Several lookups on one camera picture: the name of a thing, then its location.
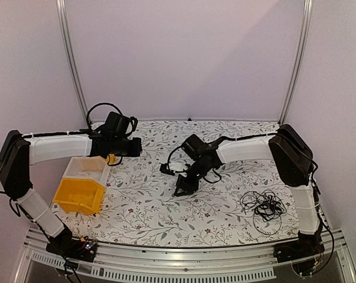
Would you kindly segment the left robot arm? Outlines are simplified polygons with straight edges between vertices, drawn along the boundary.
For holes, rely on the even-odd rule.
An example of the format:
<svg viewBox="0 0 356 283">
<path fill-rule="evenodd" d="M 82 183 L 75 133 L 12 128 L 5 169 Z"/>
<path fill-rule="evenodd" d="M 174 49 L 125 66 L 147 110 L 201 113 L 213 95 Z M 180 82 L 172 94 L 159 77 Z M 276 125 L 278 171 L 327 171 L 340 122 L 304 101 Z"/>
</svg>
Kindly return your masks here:
<svg viewBox="0 0 356 283">
<path fill-rule="evenodd" d="M 140 138 L 132 137 L 138 119 L 126 117 L 118 107 L 96 129 L 91 124 L 78 131 L 22 134 L 11 130 L 0 151 L 0 194 L 15 202 L 53 241 L 64 256 L 75 253 L 72 232 L 52 213 L 30 181 L 30 166 L 68 157 L 139 157 Z"/>
</svg>

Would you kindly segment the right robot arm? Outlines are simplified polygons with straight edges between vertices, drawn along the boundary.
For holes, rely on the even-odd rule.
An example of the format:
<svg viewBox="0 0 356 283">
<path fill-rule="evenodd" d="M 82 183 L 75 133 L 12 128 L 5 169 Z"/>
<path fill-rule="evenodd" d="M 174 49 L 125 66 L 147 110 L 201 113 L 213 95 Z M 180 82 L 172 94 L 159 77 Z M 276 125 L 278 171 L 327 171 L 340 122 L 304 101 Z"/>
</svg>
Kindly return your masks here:
<svg viewBox="0 0 356 283">
<path fill-rule="evenodd" d="M 292 193 L 299 219 L 298 240 L 289 246 L 280 246 L 280 250 L 296 252 L 299 257 L 324 251 L 323 224 L 319 218 L 320 192 L 313 177 L 316 163 L 312 150 L 292 126 L 284 124 L 274 133 L 255 136 L 221 136 L 208 143 L 192 134 L 182 143 L 181 149 L 193 164 L 179 174 L 175 196 L 195 193 L 200 180 L 224 164 L 246 160 L 274 161 L 280 180 Z"/>
</svg>

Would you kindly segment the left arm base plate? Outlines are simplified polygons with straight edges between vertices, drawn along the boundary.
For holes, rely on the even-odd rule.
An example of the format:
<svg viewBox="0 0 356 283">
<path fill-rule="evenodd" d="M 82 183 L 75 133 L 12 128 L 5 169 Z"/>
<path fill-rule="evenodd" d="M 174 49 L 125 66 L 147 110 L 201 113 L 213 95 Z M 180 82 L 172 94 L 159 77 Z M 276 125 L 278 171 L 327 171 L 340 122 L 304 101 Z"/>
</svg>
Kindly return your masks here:
<svg viewBox="0 0 356 283">
<path fill-rule="evenodd" d="M 85 262 L 93 262 L 97 252 L 97 239 L 84 238 L 51 238 L 46 251 L 63 258 L 71 258 Z"/>
</svg>

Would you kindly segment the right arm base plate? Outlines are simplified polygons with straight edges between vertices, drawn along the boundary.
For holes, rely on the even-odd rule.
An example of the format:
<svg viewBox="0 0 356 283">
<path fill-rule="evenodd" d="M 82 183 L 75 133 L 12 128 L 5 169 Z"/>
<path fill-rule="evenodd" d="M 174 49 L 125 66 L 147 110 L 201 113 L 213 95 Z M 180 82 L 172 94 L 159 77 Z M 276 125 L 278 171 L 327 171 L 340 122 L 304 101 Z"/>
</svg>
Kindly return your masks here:
<svg viewBox="0 0 356 283">
<path fill-rule="evenodd" d="M 278 263 L 314 256 L 325 251 L 323 242 L 316 239 L 298 239 L 274 246 L 273 256 Z"/>
</svg>

